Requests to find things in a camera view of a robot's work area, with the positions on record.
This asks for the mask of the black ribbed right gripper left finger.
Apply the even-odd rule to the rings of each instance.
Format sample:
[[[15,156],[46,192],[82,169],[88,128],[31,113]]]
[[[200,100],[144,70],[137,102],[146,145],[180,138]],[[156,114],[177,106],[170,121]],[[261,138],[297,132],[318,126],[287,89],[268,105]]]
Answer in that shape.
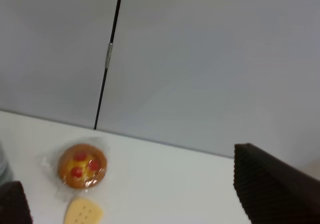
[[[0,189],[1,224],[32,224],[33,218],[22,183],[7,182]]]

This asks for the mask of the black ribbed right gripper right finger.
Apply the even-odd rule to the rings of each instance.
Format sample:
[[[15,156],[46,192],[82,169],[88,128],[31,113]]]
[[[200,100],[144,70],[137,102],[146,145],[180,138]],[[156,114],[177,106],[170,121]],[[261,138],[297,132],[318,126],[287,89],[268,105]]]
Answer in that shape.
[[[233,172],[251,223],[319,223],[319,180],[250,143],[234,146]]]

